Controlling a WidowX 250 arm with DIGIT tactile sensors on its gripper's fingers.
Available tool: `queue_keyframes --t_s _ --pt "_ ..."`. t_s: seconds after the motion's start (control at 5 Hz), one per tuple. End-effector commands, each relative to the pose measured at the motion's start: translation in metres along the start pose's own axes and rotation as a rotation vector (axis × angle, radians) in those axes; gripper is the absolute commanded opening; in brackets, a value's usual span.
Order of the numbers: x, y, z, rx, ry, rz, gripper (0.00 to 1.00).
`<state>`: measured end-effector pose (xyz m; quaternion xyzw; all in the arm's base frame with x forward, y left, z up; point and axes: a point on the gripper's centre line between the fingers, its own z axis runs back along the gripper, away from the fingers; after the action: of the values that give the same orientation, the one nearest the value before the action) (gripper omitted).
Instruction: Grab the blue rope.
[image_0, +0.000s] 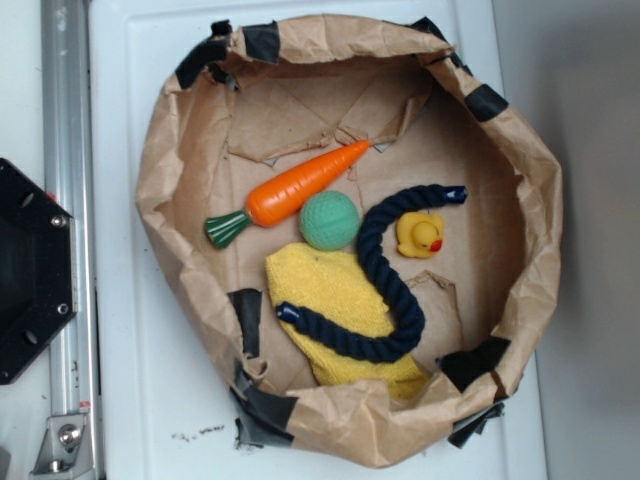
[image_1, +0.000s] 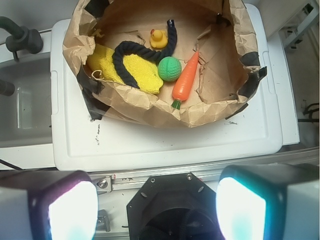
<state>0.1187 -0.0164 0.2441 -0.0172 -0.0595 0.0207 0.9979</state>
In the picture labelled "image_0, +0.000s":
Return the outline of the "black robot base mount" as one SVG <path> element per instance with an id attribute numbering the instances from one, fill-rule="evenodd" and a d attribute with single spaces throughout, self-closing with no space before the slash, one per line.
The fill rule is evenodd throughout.
<path id="1" fill-rule="evenodd" d="M 1 384 L 15 382 L 75 315 L 73 217 L 1 160 Z"/>

